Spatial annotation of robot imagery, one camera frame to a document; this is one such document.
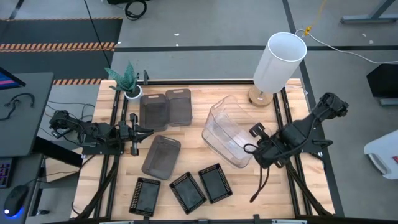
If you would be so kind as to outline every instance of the blue light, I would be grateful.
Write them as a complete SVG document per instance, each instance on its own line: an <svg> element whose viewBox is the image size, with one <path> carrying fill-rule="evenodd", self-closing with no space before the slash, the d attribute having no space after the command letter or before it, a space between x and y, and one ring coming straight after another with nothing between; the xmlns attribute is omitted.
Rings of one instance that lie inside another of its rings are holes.
<svg viewBox="0 0 398 224"><path fill-rule="evenodd" d="M24 213L24 207L22 207L15 215L11 217L6 215L6 218L11 220L18 219L23 213Z"/></svg>

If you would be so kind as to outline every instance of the black mesh tray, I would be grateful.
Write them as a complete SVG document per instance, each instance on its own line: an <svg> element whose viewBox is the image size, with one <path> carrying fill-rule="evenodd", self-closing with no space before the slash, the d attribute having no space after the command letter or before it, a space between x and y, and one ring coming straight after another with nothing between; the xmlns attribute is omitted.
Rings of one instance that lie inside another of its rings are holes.
<svg viewBox="0 0 398 224"><path fill-rule="evenodd" d="M220 164L207 167L198 173L210 203L216 203L233 194Z"/></svg>
<svg viewBox="0 0 398 224"><path fill-rule="evenodd" d="M138 177L129 213L153 217L159 189L160 181Z"/></svg>
<svg viewBox="0 0 398 224"><path fill-rule="evenodd" d="M205 194L189 172L172 182L170 188L187 215L206 202Z"/></svg>
<svg viewBox="0 0 398 224"><path fill-rule="evenodd" d="M189 89L167 90L169 101L169 125L188 126L192 122L191 91Z"/></svg>
<svg viewBox="0 0 398 224"><path fill-rule="evenodd" d="M180 153L181 143L164 136L156 136L142 165L142 172L167 180L172 175Z"/></svg>
<svg viewBox="0 0 398 224"><path fill-rule="evenodd" d="M168 103L164 94L144 95L139 102L139 125L165 131L169 123Z"/></svg>

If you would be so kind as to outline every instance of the transparent plastic bin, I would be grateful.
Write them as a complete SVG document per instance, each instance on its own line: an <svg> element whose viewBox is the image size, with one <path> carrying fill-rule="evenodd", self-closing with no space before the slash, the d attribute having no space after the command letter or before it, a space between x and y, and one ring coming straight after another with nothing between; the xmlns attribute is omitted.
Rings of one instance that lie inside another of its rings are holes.
<svg viewBox="0 0 398 224"><path fill-rule="evenodd" d="M247 143L257 145L249 130L256 122L238 105L233 96L227 96L211 107L202 138L227 161L238 168L247 166L252 154L243 150Z"/></svg>

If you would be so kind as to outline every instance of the white lampshade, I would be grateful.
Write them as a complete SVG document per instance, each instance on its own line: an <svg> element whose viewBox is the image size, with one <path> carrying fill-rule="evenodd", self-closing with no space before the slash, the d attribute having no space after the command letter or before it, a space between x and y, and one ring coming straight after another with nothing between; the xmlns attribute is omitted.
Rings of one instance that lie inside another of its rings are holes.
<svg viewBox="0 0 398 224"><path fill-rule="evenodd" d="M294 34L272 35L254 73L255 86L264 93L277 93L307 54L304 41Z"/></svg>

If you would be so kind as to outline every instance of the lamp base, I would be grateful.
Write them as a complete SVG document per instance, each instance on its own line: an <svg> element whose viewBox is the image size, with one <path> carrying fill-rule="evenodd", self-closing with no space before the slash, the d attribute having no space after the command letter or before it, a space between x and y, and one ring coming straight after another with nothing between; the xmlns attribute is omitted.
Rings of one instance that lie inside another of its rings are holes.
<svg viewBox="0 0 398 224"><path fill-rule="evenodd" d="M253 87L251 87L249 90L248 98L249 102L253 106L264 107L271 103L274 95L270 93L263 93L255 85L253 85Z"/></svg>

